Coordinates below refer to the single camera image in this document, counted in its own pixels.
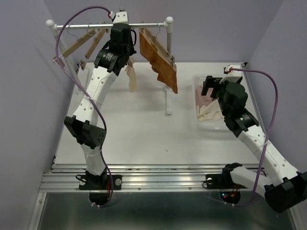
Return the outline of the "pink underwear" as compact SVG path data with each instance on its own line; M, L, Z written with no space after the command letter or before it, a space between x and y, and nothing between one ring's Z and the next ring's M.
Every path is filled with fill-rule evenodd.
M208 106L214 99L211 97L213 89L210 88L205 96L201 95L202 86L196 88L196 105L199 107Z

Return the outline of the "beige underwear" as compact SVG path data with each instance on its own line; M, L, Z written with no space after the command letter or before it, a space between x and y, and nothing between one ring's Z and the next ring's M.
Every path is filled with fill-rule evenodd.
M131 67L127 65L125 72L127 76L129 77L129 89L130 92L137 91L138 85L137 85L137 76L134 67Z

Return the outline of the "wooden clip hanger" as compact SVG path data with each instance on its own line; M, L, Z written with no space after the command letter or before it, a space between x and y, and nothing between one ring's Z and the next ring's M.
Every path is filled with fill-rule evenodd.
M76 50L78 50L81 46L83 46L89 40L92 39L93 41L92 36L94 34L95 34L95 29L91 29L91 30L87 29L86 33L80 38L76 37L76 41L72 45L70 45L68 48L65 48L63 46L63 43L60 38L60 34L57 34L56 38L59 40L57 50L60 53L59 53L58 58L56 56L54 57L54 62L59 64L62 67L65 67L69 56L72 55Z
M94 50L100 43L103 36L109 32L109 29L97 29L95 30L95 34L92 36L93 41L91 42L89 48L86 50L84 54L84 58L79 61L78 67L81 70L84 70L86 68L86 63L93 54Z

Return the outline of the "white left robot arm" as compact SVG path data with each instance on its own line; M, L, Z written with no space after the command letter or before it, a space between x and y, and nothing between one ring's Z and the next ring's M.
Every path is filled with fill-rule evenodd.
M107 167L102 159L102 145L106 127L99 127L100 109L110 86L128 63L134 49L134 30L126 23L116 23L110 30L110 40L98 52L86 92L72 116L65 117L64 125L80 144L85 160L84 175L77 175L79 189L102 190L109 185Z

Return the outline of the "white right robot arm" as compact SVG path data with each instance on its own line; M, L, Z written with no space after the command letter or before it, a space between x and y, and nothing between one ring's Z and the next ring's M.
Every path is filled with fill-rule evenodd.
M207 76L202 95L212 89L211 97L221 108L227 128L259 160L256 172L240 163L227 164L220 174L208 174L203 182L207 189L219 189L221 199L239 205L240 188L251 189L252 200L257 195L278 213L307 199L307 174L291 165L267 139L258 120L246 108L248 95L242 77L234 82Z

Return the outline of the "brown underwear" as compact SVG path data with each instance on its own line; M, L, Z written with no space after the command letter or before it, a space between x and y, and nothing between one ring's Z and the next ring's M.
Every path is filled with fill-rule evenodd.
M170 87L173 93L178 94L177 66L172 68L164 62L158 65L151 64L151 66L152 70L158 74L157 80Z

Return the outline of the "empty wooden clip hanger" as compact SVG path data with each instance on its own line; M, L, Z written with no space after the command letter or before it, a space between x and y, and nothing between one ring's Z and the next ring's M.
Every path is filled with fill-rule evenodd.
M92 39L93 41L92 36L94 34L95 34L95 29L91 29L91 30L87 29L86 33L80 38L76 37L76 41L72 45L70 45L68 48L65 48L63 46L63 43L60 38L60 34L57 34L56 38L59 40L57 50L60 53L59 53L58 58L56 56L54 57L54 62L59 64L62 67L65 67L69 56L72 55L76 50L78 50L81 46L83 46L89 40Z

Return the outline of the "white plastic basket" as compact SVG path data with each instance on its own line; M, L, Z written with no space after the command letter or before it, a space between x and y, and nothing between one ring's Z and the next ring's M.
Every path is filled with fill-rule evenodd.
M193 111L196 125L199 129L207 131L228 131L219 103L211 97L212 88L208 89L205 96L201 95L203 82L207 76L207 74L199 74L192 77Z

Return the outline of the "white clothes rack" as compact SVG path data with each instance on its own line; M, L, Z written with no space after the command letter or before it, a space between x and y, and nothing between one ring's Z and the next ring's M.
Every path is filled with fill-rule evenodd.
M156 27L164 27L167 30L167 48L158 41L157 37L148 29L141 27L139 30L140 54L152 66L152 70L158 74L157 80L165 84L166 93L166 114L172 114L171 93L177 94L177 67L175 58L171 55L172 26L173 18L167 17L163 24L154 23ZM93 39L91 46L84 54L84 58L88 60L105 33L109 32L109 28L92 29L86 32L82 37L77 38L76 42L68 48L59 47L59 58L54 57L54 62L64 64L63 59L68 61L68 57L80 48L88 40Z

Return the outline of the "aluminium mounting rail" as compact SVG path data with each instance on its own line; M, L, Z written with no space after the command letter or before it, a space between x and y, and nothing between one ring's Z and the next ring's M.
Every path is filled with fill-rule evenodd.
M122 193L201 192L208 174L221 173L225 164L109 164L112 175L121 175ZM45 193L81 192L77 174L85 164L53 164L44 173L39 191Z

